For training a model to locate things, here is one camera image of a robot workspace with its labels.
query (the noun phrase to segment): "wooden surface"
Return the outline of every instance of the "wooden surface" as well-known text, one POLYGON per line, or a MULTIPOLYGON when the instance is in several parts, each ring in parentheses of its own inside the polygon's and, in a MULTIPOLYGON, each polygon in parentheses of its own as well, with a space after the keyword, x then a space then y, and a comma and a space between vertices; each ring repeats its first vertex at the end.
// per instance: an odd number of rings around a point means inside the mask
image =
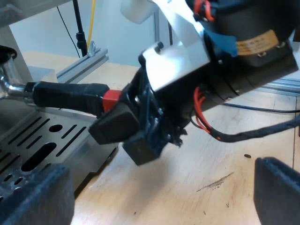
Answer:
MULTIPOLYGON (((76 60, 44 53, 24 57, 30 65, 54 69, 76 60), (36 56, 39 60, 47 56, 47 60, 38 65, 36 56)), ((106 63, 82 83, 107 83, 121 89, 136 70, 106 63)), ((252 91, 232 103, 293 110, 296 98, 252 91)), ((233 134, 277 124, 295 114, 218 106, 205 116, 218 130, 233 134)), ((169 144, 159 160, 140 167, 120 147, 113 161, 77 197, 72 224, 260 224, 253 203, 255 159, 273 156, 292 166, 295 129, 231 144, 218 142, 192 125, 187 132, 181 148, 169 144)))

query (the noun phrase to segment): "perforated metal tray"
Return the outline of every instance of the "perforated metal tray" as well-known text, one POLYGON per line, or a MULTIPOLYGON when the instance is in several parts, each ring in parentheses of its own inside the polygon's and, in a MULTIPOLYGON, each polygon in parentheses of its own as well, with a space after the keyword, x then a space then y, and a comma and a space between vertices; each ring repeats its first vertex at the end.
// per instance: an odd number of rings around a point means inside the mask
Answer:
POLYGON ((56 109, 36 111, 0 141, 0 201, 50 164, 70 168, 76 189, 117 144, 98 145, 88 132, 95 118, 56 109))

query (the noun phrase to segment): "white plastic part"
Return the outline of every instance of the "white plastic part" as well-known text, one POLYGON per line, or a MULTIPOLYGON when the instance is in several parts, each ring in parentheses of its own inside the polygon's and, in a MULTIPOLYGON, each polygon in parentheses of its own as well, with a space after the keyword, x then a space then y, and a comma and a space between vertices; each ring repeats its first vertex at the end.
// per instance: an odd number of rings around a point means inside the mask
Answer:
POLYGON ((141 24, 148 19, 158 6, 151 0, 123 0, 121 13, 130 21, 141 24))

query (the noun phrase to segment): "screw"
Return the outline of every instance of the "screw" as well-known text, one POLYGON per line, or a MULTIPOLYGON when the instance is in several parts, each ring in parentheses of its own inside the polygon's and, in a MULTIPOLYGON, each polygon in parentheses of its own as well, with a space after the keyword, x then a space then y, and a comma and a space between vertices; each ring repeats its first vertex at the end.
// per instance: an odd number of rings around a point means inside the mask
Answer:
POLYGON ((284 47, 285 46, 285 42, 283 41, 283 42, 281 42, 279 45, 277 45, 276 47, 277 48, 282 48, 282 47, 284 47))
POLYGON ((257 56, 258 56, 259 58, 262 58, 262 57, 264 57, 264 56, 266 56, 266 55, 267 55, 266 52, 262 52, 262 53, 257 54, 257 56))
POLYGON ((159 115, 161 115, 161 116, 164 115, 163 109, 162 109, 162 108, 159 108, 158 113, 159 113, 159 115))
POLYGON ((138 105, 140 105, 140 104, 141 104, 141 101, 140 101, 140 99, 139 99, 139 97, 138 97, 138 96, 136 96, 136 97, 135 97, 135 102, 136 102, 138 105))

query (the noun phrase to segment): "metal rod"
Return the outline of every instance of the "metal rod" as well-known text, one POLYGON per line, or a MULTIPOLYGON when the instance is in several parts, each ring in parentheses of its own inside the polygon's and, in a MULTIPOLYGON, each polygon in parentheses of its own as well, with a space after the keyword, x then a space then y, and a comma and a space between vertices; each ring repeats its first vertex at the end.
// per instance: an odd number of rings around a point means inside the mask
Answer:
POLYGON ((76 34, 77 38, 77 47, 81 49, 82 56, 86 56, 88 53, 88 46, 86 43, 85 35, 83 32, 83 25, 81 22, 81 17, 80 17, 80 11, 79 11, 79 6, 78 6, 78 1, 73 0, 73 5, 74 5, 74 11, 75 11, 75 17, 77 21, 77 27, 78 27, 78 33, 76 34))
POLYGON ((74 11, 75 11, 75 16, 76 16, 78 31, 79 31, 79 33, 83 33, 83 24, 81 22, 78 1, 73 0, 73 5, 74 5, 74 11))

